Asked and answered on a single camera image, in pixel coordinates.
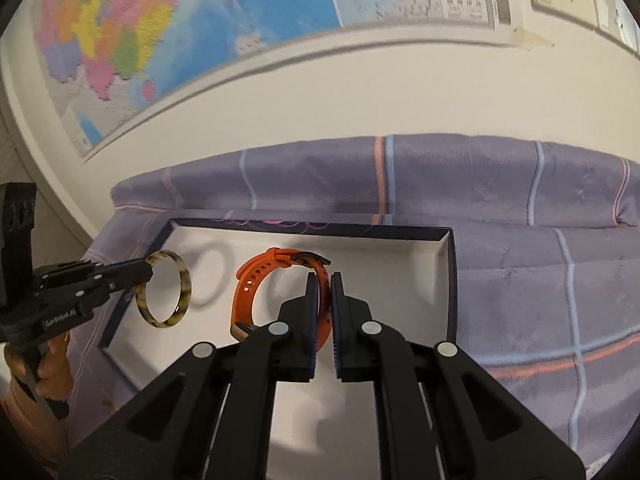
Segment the orange watch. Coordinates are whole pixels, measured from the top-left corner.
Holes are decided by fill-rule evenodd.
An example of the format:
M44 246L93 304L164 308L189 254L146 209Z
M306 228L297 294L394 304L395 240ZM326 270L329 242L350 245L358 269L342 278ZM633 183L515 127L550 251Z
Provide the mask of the orange watch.
M330 264L329 260L315 253L276 247L249 260L236 272L238 286L236 286L231 309L231 335L238 341L244 341L256 328L252 316L254 297L258 286L270 272L278 268L286 269L293 265L302 265L313 269L318 277L319 306L316 332L316 352L318 352L329 339L332 326L329 275L324 268Z

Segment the box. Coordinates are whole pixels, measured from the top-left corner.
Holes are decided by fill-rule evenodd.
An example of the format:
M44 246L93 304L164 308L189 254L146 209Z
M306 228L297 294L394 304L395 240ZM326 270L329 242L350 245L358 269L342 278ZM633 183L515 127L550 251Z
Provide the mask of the box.
M229 334L236 270L270 247L331 260L327 269L342 273L345 293L367 301L375 320L407 340L429 346L455 341L456 259L448 228L198 220L178 222L156 246L183 257L193 297L184 319L170 329L149 326L134 300L116 310L102 345L137 388L196 342L236 343ZM255 297L256 324L276 319L284 301L303 296L308 272L302 266L272 272ZM147 287L156 319L171 314L178 294L175 264L162 260ZM309 384L277 386L268 476L369 479L378 478L378 467L372 385L339 382L328 341Z

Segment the human hand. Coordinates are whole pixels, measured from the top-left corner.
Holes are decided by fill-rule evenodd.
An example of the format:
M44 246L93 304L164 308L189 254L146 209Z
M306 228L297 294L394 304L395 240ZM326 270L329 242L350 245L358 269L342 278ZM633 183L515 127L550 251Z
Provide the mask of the human hand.
M68 345L68 333L47 341L49 350L43 355L38 366L36 394L51 400L65 400L71 393L74 380L71 376L69 360L66 358ZM26 375L24 361L11 348L11 345L4 347L4 360L11 373L16 378L24 381Z

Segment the orange stripe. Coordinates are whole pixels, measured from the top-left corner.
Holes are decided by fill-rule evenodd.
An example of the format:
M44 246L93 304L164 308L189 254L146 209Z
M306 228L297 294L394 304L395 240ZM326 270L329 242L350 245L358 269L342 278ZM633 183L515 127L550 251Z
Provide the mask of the orange stripe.
M386 213L385 170L382 162L382 137L376 137L373 147L373 159L376 165L376 179L378 181L378 214Z
M622 341L618 341L617 343L612 344L611 346L607 346L606 348L602 348L600 350L593 350L588 352L582 358L585 363L592 363L594 361L598 361L602 358L608 357L610 355L617 354L618 352L623 351L626 348L629 348L631 345L640 342L640 333L633 334L628 336L626 339ZM489 373L495 379L521 379L526 377L533 377L538 374L548 374L552 372L559 372L561 370L567 370L569 368L574 367L574 359L565 359L558 362L546 363L546 364L537 364L531 365L527 367L512 367L512 368L490 368Z
M626 182L626 164L625 159L620 157L620 161L622 161L622 182L620 182L620 188L618 189L618 193L616 195L616 199L613 201L613 210L611 211L611 217L613 218L613 225L618 225L618 218L616 216L616 212L618 211L618 205L620 203L620 199L622 198L622 189L625 186Z

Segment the white wall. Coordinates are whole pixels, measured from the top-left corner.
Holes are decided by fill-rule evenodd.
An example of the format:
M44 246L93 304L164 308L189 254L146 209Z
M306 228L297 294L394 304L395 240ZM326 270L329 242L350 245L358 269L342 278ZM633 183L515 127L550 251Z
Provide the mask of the white wall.
M511 0L528 31L514 38L537 35L554 46L411 44L325 56L204 92L83 163L47 95L29 3L0 44L4 81L34 158L92 235L112 214L110 188L124 178L291 140L491 134L640 161L640 61L593 31L534 12L530 0Z

